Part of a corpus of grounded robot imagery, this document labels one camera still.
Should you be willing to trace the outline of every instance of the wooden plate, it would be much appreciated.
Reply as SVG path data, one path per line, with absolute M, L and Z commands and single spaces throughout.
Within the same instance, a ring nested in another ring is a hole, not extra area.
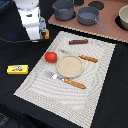
M 57 71 L 66 78 L 74 78 L 79 76 L 84 70 L 82 60 L 73 55 L 67 55 L 57 61 Z

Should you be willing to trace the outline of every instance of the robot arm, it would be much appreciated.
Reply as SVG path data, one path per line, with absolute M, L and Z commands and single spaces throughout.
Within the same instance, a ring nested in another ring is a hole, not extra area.
M 13 0 L 16 3 L 30 40 L 48 39 L 49 32 L 46 29 L 45 19 L 40 16 L 39 0 Z

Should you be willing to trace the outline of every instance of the red tomato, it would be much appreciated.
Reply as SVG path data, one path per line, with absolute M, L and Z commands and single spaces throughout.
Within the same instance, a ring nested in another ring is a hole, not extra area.
M 51 63 L 56 62 L 57 54 L 55 52 L 47 52 L 45 54 L 45 60 Z

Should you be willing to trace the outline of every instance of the placemat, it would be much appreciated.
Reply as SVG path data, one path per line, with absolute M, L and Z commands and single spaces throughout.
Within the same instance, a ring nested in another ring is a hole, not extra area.
M 70 40 L 77 39 L 88 39 L 88 43 L 69 45 Z M 45 61 L 44 54 L 14 95 L 78 126 L 89 128 L 115 44 L 60 31 L 46 52 L 56 52 L 58 60 L 65 56 L 58 50 L 59 48 L 98 59 L 97 63 L 82 60 L 85 66 L 84 71 L 79 77 L 72 79 L 84 84 L 86 89 L 46 77 L 44 75 L 46 70 L 55 74 L 58 72 L 56 63 Z

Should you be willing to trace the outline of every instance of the pan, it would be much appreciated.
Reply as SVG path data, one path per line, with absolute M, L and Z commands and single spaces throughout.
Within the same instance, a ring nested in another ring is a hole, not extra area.
M 57 0 L 53 6 L 54 15 L 58 20 L 69 20 L 74 14 L 74 1 Z
M 78 10 L 78 21 L 84 25 L 97 23 L 103 30 L 106 28 L 98 21 L 99 10 L 95 7 L 83 7 Z

